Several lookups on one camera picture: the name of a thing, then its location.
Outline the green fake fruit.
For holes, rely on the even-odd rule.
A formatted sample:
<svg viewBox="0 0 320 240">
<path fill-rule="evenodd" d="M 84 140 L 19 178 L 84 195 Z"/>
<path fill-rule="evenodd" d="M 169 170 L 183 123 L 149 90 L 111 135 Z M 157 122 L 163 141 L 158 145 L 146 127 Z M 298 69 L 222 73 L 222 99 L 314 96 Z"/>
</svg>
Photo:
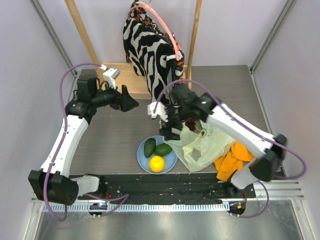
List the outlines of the green fake fruit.
<svg viewBox="0 0 320 240">
<path fill-rule="evenodd" d="M 166 143 L 161 143 L 161 144 L 157 145 L 154 150 L 154 154 L 156 156 L 160 156 L 160 157 L 167 156 L 171 152 L 172 152 L 172 148 Z"/>
</svg>

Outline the green fake avocado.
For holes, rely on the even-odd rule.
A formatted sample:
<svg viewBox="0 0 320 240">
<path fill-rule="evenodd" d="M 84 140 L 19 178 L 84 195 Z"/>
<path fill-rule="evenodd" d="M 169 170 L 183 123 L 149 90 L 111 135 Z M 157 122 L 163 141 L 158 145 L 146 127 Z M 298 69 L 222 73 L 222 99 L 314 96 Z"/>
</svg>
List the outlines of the green fake avocado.
<svg viewBox="0 0 320 240">
<path fill-rule="evenodd" d="M 143 146 L 144 156 L 149 158 L 154 153 L 156 146 L 156 140 L 154 138 L 148 138 Z"/>
</svg>

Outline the yellow fake orange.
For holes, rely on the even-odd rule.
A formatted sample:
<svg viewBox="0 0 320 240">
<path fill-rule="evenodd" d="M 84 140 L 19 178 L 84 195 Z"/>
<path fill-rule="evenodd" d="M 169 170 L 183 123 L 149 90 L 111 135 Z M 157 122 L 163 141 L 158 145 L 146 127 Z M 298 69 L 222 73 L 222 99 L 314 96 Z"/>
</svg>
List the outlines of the yellow fake orange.
<svg viewBox="0 0 320 240">
<path fill-rule="evenodd" d="M 149 160 L 149 169 L 152 173 L 160 173 L 165 168 L 165 160 L 163 157 L 155 155 Z"/>
</svg>

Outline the pale green plastic bag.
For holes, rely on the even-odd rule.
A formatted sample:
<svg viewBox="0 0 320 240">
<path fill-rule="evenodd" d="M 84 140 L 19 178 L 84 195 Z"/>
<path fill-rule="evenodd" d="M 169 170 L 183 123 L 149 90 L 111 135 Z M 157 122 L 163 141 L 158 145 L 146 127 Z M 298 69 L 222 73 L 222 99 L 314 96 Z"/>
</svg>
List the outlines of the pale green plastic bag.
<svg viewBox="0 0 320 240">
<path fill-rule="evenodd" d="M 195 121 L 195 130 L 191 131 L 185 123 L 179 134 L 180 140 L 166 140 L 180 161 L 190 172 L 198 172 L 225 156 L 236 142 L 231 136 L 203 121 Z"/>
</svg>

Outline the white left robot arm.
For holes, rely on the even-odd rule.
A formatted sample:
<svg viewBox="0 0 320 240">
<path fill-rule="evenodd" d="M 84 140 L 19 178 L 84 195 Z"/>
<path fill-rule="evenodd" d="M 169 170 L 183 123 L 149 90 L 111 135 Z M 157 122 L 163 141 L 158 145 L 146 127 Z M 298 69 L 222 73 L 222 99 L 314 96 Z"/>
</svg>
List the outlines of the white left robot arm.
<svg viewBox="0 0 320 240">
<path fill-rule="evenodd" d="M 127 89 L 97 88 L 96 78 L 77 80 L 72 100 L 65 106 L 61 130 L 54 146 L 39 170 L 29 173 L 28 181 L 39 200 L 71 206 L 85 194 L 100 200 L 107 192 L 101 177 L 89 174 L 71 179 L 71 163 L 80 139 L 100 107 L 128 112 L 139 106 Z"/>
</svg>

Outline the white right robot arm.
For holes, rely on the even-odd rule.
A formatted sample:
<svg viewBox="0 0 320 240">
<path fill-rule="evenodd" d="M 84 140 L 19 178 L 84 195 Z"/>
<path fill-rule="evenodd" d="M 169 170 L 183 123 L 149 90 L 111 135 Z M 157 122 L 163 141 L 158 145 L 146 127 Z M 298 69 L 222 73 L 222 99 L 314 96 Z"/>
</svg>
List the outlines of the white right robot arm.
<svg viewBox="0 0 320 240">
<path fill-rule="evenodd" d="M 179 84 L 172 89 L 170 95 L 174 104 L 164 105 L 157 100 L 148 105 L 151 118 L 159 117 L 165 124 L 159 130 L 165 141 L 180 141 L 181 135 L 172 130 L 182 132 L 183 123 L 195 119 L 218 128 L 253 154 L 253 161 L 242 169 L 233 171 L 228 178 L 225 190 L 230 197 L 238 197 L 244 188 L 257 181 L 272 180 L 288 151 L 284 135 L 273 136 L 256 128 L 234 114 L 210 91 L 197 96 L 185 84 Z"/>
</svg>

